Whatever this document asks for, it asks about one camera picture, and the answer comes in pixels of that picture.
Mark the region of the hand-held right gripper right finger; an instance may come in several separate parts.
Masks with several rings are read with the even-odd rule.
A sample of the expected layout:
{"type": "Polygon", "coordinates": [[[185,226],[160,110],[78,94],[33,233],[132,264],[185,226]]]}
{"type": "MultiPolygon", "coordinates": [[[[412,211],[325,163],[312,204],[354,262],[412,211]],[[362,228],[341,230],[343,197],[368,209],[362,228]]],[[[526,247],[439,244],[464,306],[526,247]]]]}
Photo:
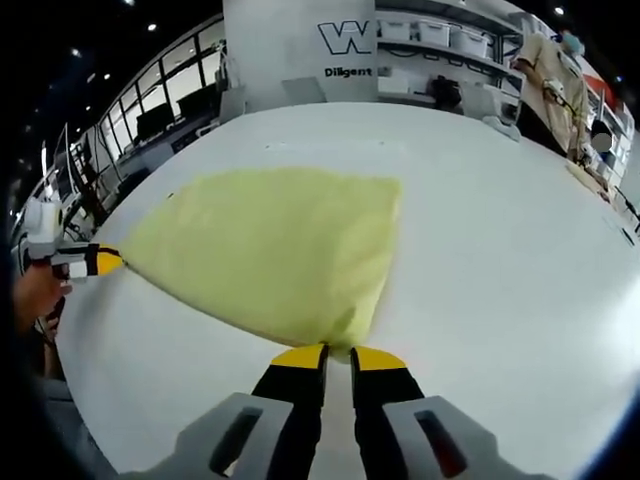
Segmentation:
{"type": "Polygon", "coordinates": [[[441,396],[427,397],[399,357],[350,351],[355,438],[369,479],[498,479],[497,440],[441,396]]]}

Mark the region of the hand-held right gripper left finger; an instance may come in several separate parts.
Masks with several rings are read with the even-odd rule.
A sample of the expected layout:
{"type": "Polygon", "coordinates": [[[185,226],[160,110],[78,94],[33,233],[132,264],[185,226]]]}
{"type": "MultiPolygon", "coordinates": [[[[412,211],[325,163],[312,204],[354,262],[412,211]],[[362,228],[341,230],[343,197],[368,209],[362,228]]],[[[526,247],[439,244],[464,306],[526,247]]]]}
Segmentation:
{"type": "Polygon", "coordinates": [[[321,434],[329,346],[276,356],[178,437],[176,479],[306,479],[321,434]]]}

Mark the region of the person's left hand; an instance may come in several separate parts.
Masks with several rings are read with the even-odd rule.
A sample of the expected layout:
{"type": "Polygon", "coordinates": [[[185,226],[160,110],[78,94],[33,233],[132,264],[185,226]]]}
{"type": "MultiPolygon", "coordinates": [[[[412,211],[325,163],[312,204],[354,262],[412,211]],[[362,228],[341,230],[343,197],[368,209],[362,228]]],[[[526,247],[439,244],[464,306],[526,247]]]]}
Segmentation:
{"type": "Polygon", "coordinates": [[[50,265],[31,265],[12,287],[16,330],[28,331],[39,317],[47,316],[72,286],[56,278],[50,265]]]}

